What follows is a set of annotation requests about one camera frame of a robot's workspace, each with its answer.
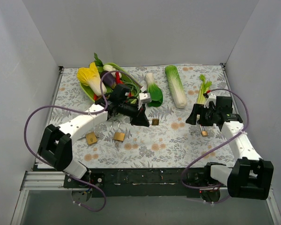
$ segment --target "eggplant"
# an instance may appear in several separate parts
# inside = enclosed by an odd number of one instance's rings
[[[103,77],[104,74],[106,74],[108,71],[104,70],[101,74],[100,74],[100,78]],[[108,87],[111,87],[112,89],[114,89],[117,85],[116,83],[116,79],[113,77],[113,75],[111,73],[109,73],[108,75],[106,75],[103,79],[103,83],[105,85],[107,85]]]

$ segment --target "white wall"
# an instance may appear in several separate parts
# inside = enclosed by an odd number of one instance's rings
[[[258,0],[23,0],[58,65],[226,62]]]
[[[10,223],[25,170],[33,157],[24,123],[50,102],[58,67],[21,0],[0,0],[0,225]],[[29,143],[37,150],[46,111],[33,118]]]
[[[274,165],[281,212],[281,0],[258,2],[229,57],[227,74],[232,90],[248,105],[255,148]]]

